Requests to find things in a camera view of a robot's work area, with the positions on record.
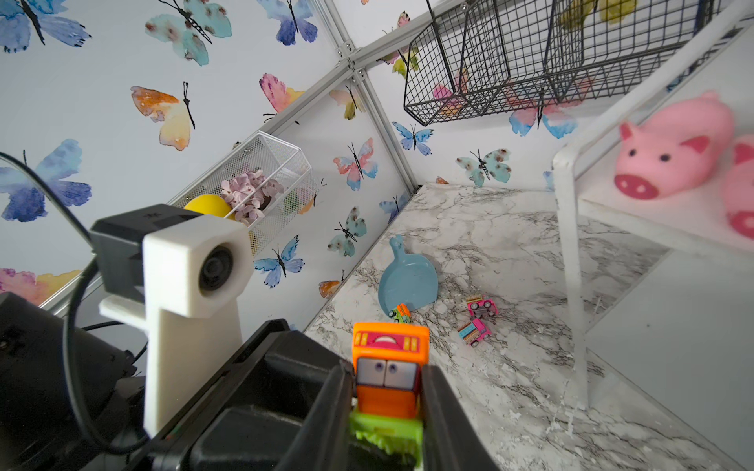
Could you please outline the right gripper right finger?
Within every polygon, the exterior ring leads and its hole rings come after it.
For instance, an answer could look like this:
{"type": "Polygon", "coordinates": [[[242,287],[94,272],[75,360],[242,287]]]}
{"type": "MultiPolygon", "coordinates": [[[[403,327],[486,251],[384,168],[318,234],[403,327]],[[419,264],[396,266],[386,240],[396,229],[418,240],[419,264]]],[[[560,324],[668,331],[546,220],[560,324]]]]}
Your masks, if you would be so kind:
{"type": "Polygon", "coordinates": [[[438,366],[421,369],[420,410],[424,470],[499,470],[438,366]]]}

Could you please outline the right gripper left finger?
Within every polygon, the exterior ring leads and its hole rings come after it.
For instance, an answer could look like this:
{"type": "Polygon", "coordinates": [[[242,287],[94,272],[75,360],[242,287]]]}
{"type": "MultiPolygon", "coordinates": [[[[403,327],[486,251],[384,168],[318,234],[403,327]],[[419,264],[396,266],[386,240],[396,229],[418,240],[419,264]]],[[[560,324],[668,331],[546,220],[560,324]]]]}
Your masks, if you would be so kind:
{"type": "Polygon", "coordinates": [[[347,470],[352,399],[353,366],[341,360],[274,470],[347,470]]]}

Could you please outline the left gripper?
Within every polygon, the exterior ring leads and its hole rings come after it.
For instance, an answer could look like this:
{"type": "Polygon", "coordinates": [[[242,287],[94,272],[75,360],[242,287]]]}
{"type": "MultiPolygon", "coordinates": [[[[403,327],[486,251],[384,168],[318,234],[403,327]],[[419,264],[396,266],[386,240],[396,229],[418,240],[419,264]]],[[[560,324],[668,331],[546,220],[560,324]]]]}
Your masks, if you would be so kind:
{"type": "Polygon", "coordinates": [[[341,360],[286,320],[265,322],[128,469],[274,470],[341,360]]]}

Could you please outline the orange green toy car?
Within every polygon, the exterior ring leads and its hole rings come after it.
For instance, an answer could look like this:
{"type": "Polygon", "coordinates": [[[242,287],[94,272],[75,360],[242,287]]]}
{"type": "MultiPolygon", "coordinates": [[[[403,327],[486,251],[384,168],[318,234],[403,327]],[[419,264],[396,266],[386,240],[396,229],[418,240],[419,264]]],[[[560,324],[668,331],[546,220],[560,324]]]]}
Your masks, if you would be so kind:
{"type": "Polygon", "coordinates": [[[418,325],[361,322],[353,326],[351,434],[412,468],[422,463],[419,398],[429,341],[429,329],[418,325]]]}

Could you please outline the pink teal toy bus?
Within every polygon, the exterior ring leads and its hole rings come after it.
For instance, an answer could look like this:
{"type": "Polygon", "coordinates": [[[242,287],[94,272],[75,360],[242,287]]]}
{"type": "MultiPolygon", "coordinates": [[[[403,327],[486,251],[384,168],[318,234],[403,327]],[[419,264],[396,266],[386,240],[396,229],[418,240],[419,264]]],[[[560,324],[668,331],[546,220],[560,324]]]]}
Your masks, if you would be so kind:
{"type": "Polygon", "coordinates": [[[490,330],[481,319],[472,319],[458,329],[461,339],[470,347],[477,347],[491,335],[490,330]]]}

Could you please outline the pink pig toy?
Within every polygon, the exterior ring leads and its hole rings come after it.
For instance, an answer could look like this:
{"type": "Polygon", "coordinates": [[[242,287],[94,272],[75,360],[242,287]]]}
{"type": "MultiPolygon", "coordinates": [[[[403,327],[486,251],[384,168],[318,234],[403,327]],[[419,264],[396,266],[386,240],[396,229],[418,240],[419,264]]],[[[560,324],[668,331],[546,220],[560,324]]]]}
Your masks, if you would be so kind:
{"type": "Polygon", "coordinates": [[[706,183],[734,139],[734,113],[707,91],[671,104],[642,125],[620,124],[615,187],[638,200],[668,197],[706,183]]]}
{"type": "Polygon", "coordinates": [[[732,145],[732,167],[722,184],[728,224],[746,239],[753,239],[753,135],[742,135],[732,145]]]}

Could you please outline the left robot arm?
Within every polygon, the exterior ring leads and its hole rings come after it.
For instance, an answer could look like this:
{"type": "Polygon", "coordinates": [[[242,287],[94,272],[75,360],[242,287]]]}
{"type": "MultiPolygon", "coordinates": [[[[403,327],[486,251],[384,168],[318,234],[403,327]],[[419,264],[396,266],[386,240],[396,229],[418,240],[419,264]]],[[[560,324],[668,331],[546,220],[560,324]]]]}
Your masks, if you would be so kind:
{"type": "MultiPolygon", "coordinates": [[[[80,470],[100,451],[74,420],[62,359],[63,322],[15,294],[1,298],[1,466],[80,470]]],[[[76,334],[84,399],[116,445],[139,437],[145,381],[129,351],[76,334]]],[[[142,449],[134,470],[271,470],[292,447],[340,362],[283,320],[264,323],[208,386],[142,449]]]]}

